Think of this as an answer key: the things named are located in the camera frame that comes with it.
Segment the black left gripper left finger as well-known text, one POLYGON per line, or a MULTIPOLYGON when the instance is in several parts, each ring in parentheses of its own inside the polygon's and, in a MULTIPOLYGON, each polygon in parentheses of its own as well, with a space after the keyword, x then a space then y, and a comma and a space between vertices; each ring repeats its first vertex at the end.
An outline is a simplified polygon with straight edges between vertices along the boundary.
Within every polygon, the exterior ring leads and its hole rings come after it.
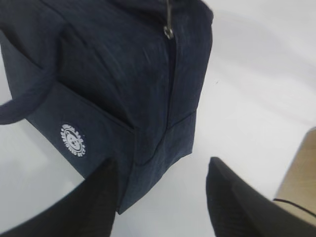
POLYGON ((108 159, 60 201, 1 236, 109 237, 117 199, 117 163, 108 159))

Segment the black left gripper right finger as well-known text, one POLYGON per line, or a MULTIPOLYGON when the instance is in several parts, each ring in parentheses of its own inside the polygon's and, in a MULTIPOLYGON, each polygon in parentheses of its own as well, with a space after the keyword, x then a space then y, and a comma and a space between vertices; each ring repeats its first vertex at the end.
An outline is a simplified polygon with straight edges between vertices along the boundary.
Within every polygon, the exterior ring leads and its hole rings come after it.
POLYGON ((266 199, 222 160, 212 157, 207 208, 217 237, 314 237, 315 226, 266 199))

